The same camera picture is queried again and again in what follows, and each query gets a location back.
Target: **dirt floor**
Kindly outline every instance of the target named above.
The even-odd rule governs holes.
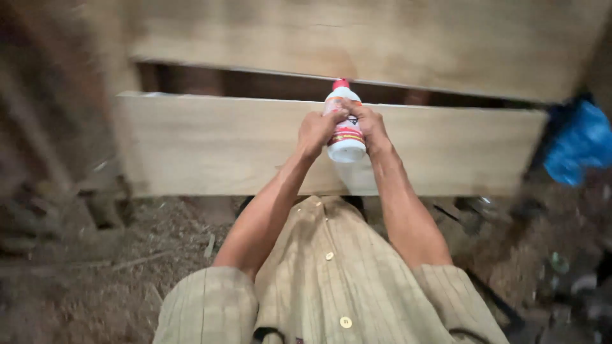
[[[452,200],[424,203],[455,262],[523,310],[533,303],[546,257],[559,251],[570,258],[592,246],[610,197],[601,175],[581,189],[528,185],[526,193],[537,195],[548,210],[524,231],[502,215],[478,236],[468,236],[433,207],[461,215],[452,209]],[[104,231],[66,222],[75,205],[62,204],[55,215],[62,222],[57,239],[38,245],[29,260],[0,261],[0,343],[150,343],[163,297],[180,279],[212,263],[242,199],[136,200],[133,222],[125,230]],[[513,200],[496,202],[506,212]],[[384,235],[378,198],[367,198],[365,204],[368,221]],[[205,258],[211,235],[213,254]]]

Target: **shirt button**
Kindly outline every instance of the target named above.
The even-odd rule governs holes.
[[[343,328],[350,329],[352,325],[353,321],[348,316],[343,316],[342,318],[340,318],[340,326],[342,326]]]

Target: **glue bottle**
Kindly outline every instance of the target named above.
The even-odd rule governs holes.
[[[325,99],[325,110],[323,115],[342,108],[342,98],[349,98],[358,106],[361,99],[349,88],[346,79],[334,81],[332,92]],[[349,115],[348,119],[336,125],[332,138],[327,143],[327,154],[335,162],[358,162],[365,155],[364,136],[359,128],[357,118]]]

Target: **wooden board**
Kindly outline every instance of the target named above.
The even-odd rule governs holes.
[[[253,195],[291,155],[318,102],[196,95],[118,97],[142,174],[136,196]],[[419,195],[507,195],[539,141],[539,111],[372,105]],[[369,159],[335,166],[323,152],[300,194],[376,195]]]
[[[560,102],[610,0],[141,0],[130,54]]]

